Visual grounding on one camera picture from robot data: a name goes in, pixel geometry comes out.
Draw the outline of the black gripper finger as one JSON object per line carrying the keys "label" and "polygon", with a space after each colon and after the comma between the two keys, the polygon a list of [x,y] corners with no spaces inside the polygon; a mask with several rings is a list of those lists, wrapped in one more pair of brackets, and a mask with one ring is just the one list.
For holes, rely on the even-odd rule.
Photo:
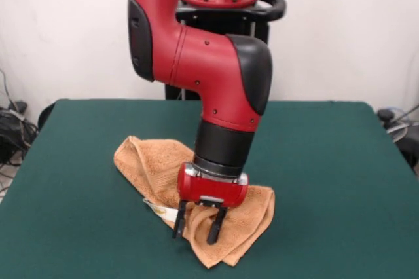
{"label": "black gripper finger", "polygon": [[185,214],[186,214],[186,210],[187,210],[187,200],[181,200],[179,202],[179,207],[178,207],[178,211],[177,211],[177,216],[176,216],[176,220],[175,220],[175,224],[174,224],[174,228],[173,228],[173,233],[172,233],[172,238],[173,239],[177,239],[177,238],[182,238],[183,237],[183,233],[185,230]]}
{"label": "black gripper finger", "polygon": [[223,224],[223,220],[226,214],[227,214],[227,208],[220,207],[215,217],[215,220],[213,221],[211,228],[209,230],[209,234],[207,237],[207,243],[209,245],[214,245],[217,242],[219,233]]}

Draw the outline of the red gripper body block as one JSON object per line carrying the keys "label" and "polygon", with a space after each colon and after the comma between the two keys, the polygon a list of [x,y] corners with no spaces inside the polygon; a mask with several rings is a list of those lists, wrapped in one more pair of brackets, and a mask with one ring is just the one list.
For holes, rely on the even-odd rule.
{"label": "red gripper body block", "polygon": [[215,177],[190,162],[181,165],[177,177],[181,200],[227,208],[239,206],[247,195],[248,187],[248,175],[245,173],[234,179]]}

